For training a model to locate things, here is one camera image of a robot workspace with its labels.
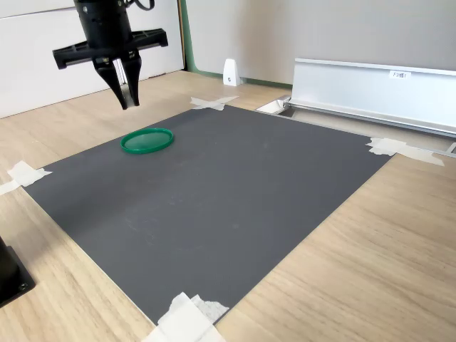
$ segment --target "white wall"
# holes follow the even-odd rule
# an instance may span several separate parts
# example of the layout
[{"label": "white wall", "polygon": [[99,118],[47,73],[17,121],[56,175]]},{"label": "white wall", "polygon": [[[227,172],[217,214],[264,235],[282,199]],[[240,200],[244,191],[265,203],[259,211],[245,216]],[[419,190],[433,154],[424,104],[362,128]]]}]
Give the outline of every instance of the white wall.
[{"label": "white wall", "polygon": [[0,18],[73,7],[73,0],[2,0]]},{"label": "white wall", "polygon": [[[140,52],[140,79],[183,68],[176,1],[152,11],[132,5],[128,16],[132,30],[162,28],[168,37],[168,47]],[[3,18],[0,32],[0,118],[108,88],[91,62],[58,70],[54,61],[52,50],[86,39],[74,8]]]},{"label": "white wall", "polygon": [[195,64],[292,83],[295,58],[456,70],[455,0],[187,0]]}]

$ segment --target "cable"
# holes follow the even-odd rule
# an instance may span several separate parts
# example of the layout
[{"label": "cable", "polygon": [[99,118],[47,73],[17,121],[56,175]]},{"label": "cable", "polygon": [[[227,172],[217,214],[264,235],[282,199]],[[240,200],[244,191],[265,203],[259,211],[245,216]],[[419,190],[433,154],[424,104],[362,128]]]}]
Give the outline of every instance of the cable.
[{"label": "cable", "polygon": [[138,6],[143,11],[150,11],[155,7],[155,0],[149,0],[149,7],[146,7],[143,4],[141,4],[140,0],[125,0],[125,5],[127,6],[127,8],[130,7],[131,4],[136,4],[136,6]]},{"label": "cable", "polygon": [[143,11],[150,11],[151,9],[154,8],[155,6],[155,0],[149,0],[149,7],[146,7],[144,6],[143,4],[141,4],[141,1],[140,0],[134,0],[136,6],[138,6],[140,9],[142,9]]}]

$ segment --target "green lid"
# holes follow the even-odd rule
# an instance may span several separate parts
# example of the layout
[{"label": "green lid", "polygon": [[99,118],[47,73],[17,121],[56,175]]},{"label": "green lid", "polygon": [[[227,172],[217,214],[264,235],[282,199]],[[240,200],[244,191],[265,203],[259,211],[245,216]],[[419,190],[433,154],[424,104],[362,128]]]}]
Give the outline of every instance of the green lid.
[{"label": "green lid", "polygon": [[120,146],[128,153],[137,155],[162,150],[171,145],[174,135],[164,128],[145,128],[126,135]]}]

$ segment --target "green wall trim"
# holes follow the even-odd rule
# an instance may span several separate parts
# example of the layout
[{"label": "green wall trim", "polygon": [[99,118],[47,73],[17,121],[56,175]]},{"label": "green wall trim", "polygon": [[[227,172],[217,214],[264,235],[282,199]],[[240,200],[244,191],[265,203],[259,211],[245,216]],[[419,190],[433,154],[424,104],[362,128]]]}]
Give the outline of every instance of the green wall trim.
[{"label": "green wall trim", "polygon": [[[187,12],[187,1],[180,0],[181,12],[182,12],[182,30],[184,34],[184,50],[185,50],[185,60],[187,62],[187,70],[192,73],[199,73],[201,75],[222,78],[220,73],[208,73],[206,71],[199,70],[195,65],[195,57],[193,56],[193,47],[192,47],[192,37],[190,35],[190,25],[188,22],[188,12]],[[286,83],[277,83],[277,82],[268,82],[262,80],[255,80],[253,78],[243,78],[243,83],[258,84],[260,86],[269,86],[276,88],[285,88],[291,89],[291,84]]]}]

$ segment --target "black stand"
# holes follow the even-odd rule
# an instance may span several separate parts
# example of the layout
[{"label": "black stand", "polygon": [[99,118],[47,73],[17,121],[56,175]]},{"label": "black stand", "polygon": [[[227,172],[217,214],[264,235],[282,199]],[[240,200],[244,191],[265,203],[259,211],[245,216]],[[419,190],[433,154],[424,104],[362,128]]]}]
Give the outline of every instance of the black stand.
[{"label": "black stand", "polygon": [[21,260],[0,237],[0,308],[26,294],[33,287],[35,282]]}]

